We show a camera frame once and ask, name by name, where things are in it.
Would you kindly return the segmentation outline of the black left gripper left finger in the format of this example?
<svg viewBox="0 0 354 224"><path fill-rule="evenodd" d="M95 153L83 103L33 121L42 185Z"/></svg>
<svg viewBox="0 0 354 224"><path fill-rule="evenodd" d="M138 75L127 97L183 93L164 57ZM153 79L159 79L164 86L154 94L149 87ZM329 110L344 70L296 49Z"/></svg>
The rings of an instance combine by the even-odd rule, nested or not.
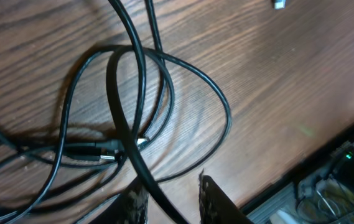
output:
<svg viewBox="0 0 354 224"><path fill-rule="evenodd" d="M135 178L90 224L146 224L149 193Z"/></svg>

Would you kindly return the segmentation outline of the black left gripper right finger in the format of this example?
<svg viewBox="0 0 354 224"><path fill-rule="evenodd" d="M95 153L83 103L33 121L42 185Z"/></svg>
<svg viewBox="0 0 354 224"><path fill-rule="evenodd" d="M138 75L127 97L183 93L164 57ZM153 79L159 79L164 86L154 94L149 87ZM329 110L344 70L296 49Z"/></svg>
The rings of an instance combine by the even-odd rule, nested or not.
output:
<svg viewBox="0 0 354 224"><path fill-rule="evenodd" d="M204 171L200 173L199 181L201 224L253 224Z"/></svg>

